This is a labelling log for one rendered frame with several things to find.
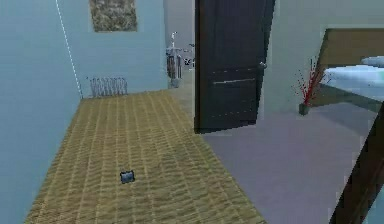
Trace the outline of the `grey metal stand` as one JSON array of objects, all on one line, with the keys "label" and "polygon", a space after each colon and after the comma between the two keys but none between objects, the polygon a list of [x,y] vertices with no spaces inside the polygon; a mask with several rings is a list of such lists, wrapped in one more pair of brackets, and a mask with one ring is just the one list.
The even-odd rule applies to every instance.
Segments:
[{"label": "grey metal stand", "polygon": [[183,67],[189,71],[195,70],[195,44],[190,43],[189,49],[177,47],[175,44],[177,32],[171,33],[171,44],[166,48],[166,71],[169,77],[169,87],[178,88],[183,78]]}]

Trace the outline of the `dark brown room door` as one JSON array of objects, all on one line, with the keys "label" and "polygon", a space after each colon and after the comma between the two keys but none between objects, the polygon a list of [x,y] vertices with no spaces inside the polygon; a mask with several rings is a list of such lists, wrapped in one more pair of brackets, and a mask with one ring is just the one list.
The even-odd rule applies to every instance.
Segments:
[{"label": "dark brown room door", "polygon": [[257,121],[276,0],[195,0],[199,134]]}]

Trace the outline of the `small blue-grey box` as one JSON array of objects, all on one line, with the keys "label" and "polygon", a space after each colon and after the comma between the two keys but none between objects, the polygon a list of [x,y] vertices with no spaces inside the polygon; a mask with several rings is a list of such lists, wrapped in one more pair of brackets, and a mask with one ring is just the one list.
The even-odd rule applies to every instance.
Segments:
[{"label": "small blue-grey box", "polygon": [[135,181],[135,174],[133,170],[122,171],[120,173],[120,180],[122,184],[130,183]]}]

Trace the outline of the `red twig plant in pot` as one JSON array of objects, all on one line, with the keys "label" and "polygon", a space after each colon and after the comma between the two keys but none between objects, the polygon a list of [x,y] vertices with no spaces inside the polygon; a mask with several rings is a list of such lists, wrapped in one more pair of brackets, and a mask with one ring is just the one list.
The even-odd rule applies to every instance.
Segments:
[{"label": "red twig plant in pot", "polygon": [[308,78],[305,78],[303,73],[299,72],[297,84],[293,89],[297,95],[302,97],[302,101],[298,105],[298,113],[300,115],[305,116],[308,114],[324,77],[324,72],[318,68],[318,62],[314,59],[310,60]]}]

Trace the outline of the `mottled brown framed picture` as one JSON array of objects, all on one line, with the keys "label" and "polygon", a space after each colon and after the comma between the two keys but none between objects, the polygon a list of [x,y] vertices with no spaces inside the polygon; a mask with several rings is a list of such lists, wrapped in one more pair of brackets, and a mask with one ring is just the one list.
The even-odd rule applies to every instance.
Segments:
[{"label": "mottled brown framed picture", "polygon": [[136,32],[135,0],[89,0],[95,32]]}]

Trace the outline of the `brown bed with pale bedding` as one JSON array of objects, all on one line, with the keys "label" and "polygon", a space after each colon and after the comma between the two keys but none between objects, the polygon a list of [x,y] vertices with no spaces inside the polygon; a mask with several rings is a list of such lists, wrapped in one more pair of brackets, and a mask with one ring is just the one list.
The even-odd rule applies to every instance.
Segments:
[{"label": "brown bed with pale bedding", "polygon": [[317,60],[325,77],[312,106],[350,103],[378,112],[384,68],[361,63],[370,56],[384,56],[384,28],[328,28]]}]

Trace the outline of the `white pillow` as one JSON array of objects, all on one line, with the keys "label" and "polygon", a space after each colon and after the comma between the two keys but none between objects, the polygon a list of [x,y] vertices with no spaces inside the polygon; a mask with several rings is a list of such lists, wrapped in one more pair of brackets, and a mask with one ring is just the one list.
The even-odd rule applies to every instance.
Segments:
[{"label": "white pillow", "polygon": [[384,68],[384,56],[370,56],[363,58],[361,63],[368,66]]}]

